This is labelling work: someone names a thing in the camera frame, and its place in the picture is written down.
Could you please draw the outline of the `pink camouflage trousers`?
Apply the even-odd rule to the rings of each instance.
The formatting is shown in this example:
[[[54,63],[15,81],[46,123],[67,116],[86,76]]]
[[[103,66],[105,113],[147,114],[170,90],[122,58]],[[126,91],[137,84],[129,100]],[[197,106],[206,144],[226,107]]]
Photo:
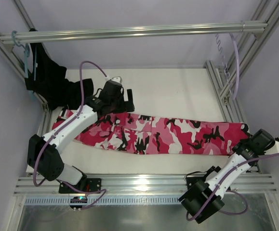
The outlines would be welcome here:
[[[232,148],[250,137],[245,123],[206,122],[108,114],[74,139],[91,147],[130,154],[231,155]]]

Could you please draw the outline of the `lilac clothes hanger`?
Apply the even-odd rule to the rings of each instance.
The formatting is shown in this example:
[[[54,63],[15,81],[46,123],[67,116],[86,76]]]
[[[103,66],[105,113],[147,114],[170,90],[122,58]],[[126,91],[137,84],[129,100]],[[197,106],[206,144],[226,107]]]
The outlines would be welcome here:
[[[221,58],[221,64],[223,67],[223,70],[225,71],[225,79],[226,82],[229,86],[229,93],[230,96],[232,98],[232,100],[235,100],[237,98],[237,94],[239,91],[239,81],[240,81],[240,60],[239,60],[239,50],[238,50],[238,45],[237,45],[237,41],[235,36],[232,33],[229,33],[231,41],[232,41],[232,45],[233,45],[233,49],[234,49],[234,61],[229,61],[223,51],[223,46],[222,46],[222,40],[220,38],[219,34],[215,34],[215,42],[216,42],[216,46],[217,46],[217,50],[219,53],[219,56]],[[230,74],[232,74],[233,72],[230,71],[230,63],[233,64],[235,63],[236,65],[236,78],[235,78],[235,83],[233,83],[233,80],[229,80],[230,79]]]

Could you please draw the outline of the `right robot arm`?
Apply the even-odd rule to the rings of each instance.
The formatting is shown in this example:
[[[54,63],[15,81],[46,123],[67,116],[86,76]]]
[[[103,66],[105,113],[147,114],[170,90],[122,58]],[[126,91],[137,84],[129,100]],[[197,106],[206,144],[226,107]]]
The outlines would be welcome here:
[[[206,180],[204,176],[191,183],[188,190],[178,199],[186,209],[187,221],[202,223],[217,212],[222,211],[223,198],[231,184],[246,173],[258,161],[279,156],[279,137],[274,138],[267,131],[260,129],[247,139],[240,140],[232,149],[233,154],[222,168],[213,168],[216,175]]]

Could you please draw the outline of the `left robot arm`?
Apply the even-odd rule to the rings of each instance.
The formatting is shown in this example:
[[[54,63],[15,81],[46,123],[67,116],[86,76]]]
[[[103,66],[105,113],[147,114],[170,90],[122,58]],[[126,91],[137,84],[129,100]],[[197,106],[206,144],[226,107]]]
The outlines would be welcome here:
[[[108,114],[132,111],[132,90],[123,88],[121,77],[107,80],[98,96],[87,97],[62,124],[43,136],[35,134],[29,139],[27,164],[34,169],[34,174],[39,173],[48,181],[58,180],[76,192],[83,191],[87,177],[63,162],[63,150],[81,132]]]

